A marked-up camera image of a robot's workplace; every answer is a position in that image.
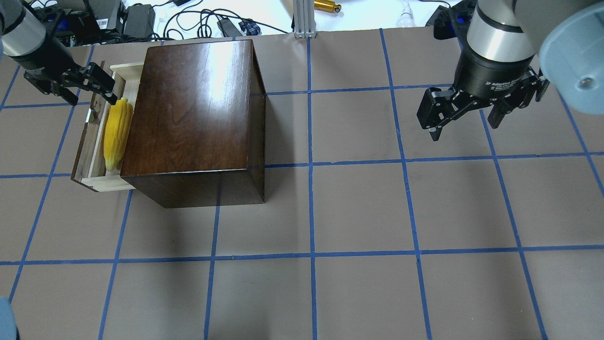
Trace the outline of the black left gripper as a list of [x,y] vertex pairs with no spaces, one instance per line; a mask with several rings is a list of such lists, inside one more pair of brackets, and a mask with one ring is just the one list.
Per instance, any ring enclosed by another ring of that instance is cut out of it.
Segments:
[[[24,71],[24,78],[44,95],[62,98],[71,106],[78,104],[78,96],[68,88],[78,87],[101,95],[115,105],[115,80],[96,63],[76,68],[70,51],[55,37],[35,33],[17,36],[14,32],[4,35],[4,51]],[[71,79],[63,79],[63,73],[71,71]]]

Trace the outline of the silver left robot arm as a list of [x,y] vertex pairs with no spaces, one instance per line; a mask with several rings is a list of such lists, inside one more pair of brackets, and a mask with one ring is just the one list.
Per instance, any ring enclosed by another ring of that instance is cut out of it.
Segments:
[[98,64],[79,65],[72,54],[27,9],[20,0],[1,2],[2,52],[24,68],[24,78],[44,95],[54,95],[69,105],[78,104],[78,95],[69,89],[77,87],[100,95],[111,105],[115,80]]

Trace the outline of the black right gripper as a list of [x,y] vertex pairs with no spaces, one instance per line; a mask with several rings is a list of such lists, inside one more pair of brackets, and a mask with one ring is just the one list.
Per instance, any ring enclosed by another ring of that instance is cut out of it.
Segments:
[[493,105],[487,121],[492,129],[500,126],[507,114],[540,102],[550,80],[540,69],[530,67],[535,55],[513,62],[486,59],[464,47],[455,71],[453,87],[425,90],[417,110],[421,128],[438,141],[444,126],[467,112]]

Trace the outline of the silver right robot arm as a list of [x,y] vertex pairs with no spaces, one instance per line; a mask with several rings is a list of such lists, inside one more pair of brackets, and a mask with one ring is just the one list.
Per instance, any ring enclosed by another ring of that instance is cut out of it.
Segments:
[[461,45],[447,90],[424,92],[417,118],[438,141],[467,112],[490,107],[492,128],[515,109],[540,101],[554,85],[566,103],[603,113],[601,0],[462,0],[436,9],[434,37]]

